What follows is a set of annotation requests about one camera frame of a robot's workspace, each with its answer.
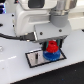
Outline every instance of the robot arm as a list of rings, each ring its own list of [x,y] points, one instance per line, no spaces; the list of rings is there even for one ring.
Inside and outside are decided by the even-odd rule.
[[[35,2],[19,0],[19,2],[14,23],[16,39],[43,42],[64,38],[71,33],[68,13],[76,6],[77,0],[35,0]]]

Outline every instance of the screw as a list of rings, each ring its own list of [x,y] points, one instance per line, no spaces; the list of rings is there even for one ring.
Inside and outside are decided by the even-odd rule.
[[[0,52],[2,52],[3,51],[3,47],[2,46],[0,46]]]
[[[13,17],[14,15],[12,14],[12,17]]]
[[[62,32],[62,30],[60,29],[59,32]]]
[[[40,32],[40,35],[43,35],[43,32]]]
[[[2,27],[3,26],[3,24],[2,23],[0,23],[0,27]]]

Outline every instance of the cable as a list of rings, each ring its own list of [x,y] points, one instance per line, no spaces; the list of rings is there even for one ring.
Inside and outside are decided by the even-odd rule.
[[[13,39],[13,40],[21,40],[21,41],[35,41],[35,36],[34,32],[28,33],[27,35],[23,35],[20,37],[13,37],[13,36],[8,36],[0,33],[0,37],[5,38],[5,39]]]
[[[20,40],[20,37],[13,37],[13,36],[8,36],[0,33],[0,37],[6,38],[6,39],[14,39],[14,40]]]

